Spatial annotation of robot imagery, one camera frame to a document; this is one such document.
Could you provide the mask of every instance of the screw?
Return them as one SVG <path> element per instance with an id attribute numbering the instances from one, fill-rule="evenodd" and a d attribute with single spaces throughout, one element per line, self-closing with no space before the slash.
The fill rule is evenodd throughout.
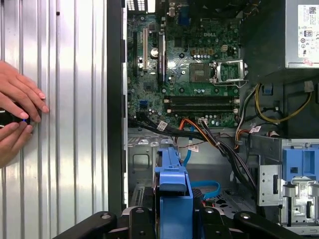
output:
<path id="1" fill-rule="evenodd" d="M 247 213 L 242 213 L 242 214 L 240 214 L 240 216 L 241 216 L 243 219 L 250 219 L 250 216 L 249 216 L 249 214 L 247 214 Z"/>
<path id="2" fill-rule="evenodd" d="M 101 216 L 102 219 L 109 219 L 110 217 L 111 217 L 111 216 L 108 215 L 107 213 L 105 213 L 105 214 L 103 214 L 103 215 Z"/>

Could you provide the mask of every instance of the blue latch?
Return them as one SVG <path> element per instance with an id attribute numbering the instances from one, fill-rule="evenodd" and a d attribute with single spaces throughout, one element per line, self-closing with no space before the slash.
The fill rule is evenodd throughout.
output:
<path id="1" fill-rule="evenodd" d="M 294 177 L 303 176 L 319 180 L 319 148 L 284 149 L 283 179 L 291 181 Z"/>

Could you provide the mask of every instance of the metal bracket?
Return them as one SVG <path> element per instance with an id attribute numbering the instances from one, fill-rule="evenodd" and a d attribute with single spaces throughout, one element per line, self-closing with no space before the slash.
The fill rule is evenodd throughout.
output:
<path id="1" fill-rule="evenodd" d="M 237 79 L 226 79 L 222 81 L 222 72 L 221 67 L 223 65 L 238 65 L 238 78 Z M 248 67 L 242 59 L 236 60 L 225 60 L 225 61 L 213 61 L 209 63 L 209 66 L 214 70 L 214 76 L 210 79 L 210 82 L 216 86 L 237 86 L 238 88 L 243 87 L 247 80 L 245 76 L 248 74 L 248 71 L 245 69 Z"/>

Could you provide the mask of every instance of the ribbed metal panel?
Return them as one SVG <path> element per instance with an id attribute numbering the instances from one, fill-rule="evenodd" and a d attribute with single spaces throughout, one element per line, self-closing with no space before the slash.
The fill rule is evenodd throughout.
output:
<path id="1" fill-rule="evenodd" d="M 1 59 L 50 114 L 0 171 L 0 238 L 48 239 L 108 209 L 106 0 L 2 0 Z"/>

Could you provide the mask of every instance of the sticker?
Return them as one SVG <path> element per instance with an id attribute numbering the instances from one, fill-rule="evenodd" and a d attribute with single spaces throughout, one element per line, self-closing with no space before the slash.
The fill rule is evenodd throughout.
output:
<path id="1" fill-rule="evenodd" d="M 261 129 L 261 126 L 257 126 L 257 127 L 255 127 L 255 129 L 254 129 L 254 133 L 258 133 L 258 132 L 260 131 L 260 129 Z"/>
<path id="2" fill-rule="evenodd" d="M 159 125 L 157 127 L 157 129 L 159 131 L 164 131 L 166 129 L 166 126 L 168 125 L 168 123 L 164 122 L 164 121 L 160 121 L 159 122 Z"/>
<path id="3" fill-rule="evenodd" d="M 304 59 L 303 63 L 306 64 L 306 65 L 309 65 L 309 66 L 313 66 L 314 65 L 314 63 L 311 60 L 309 60 L 309 59 Z"/>
<path id="4" fill-rule="evenodd" d="M 196 153 L 198 153 L 198 151 L 199 151 L 199 148 L 197 145 L 192 145 L 192 146 L 188 147 L 188 149 L 191 151 L 194 151 Z"/>
<path id="5" fill-rule="evenodd" d="M 319 5 L 298 5 L 298 56 L 314 58 L 319 55 Z M 313 62 L 305 60 L 312 66 Z"/>

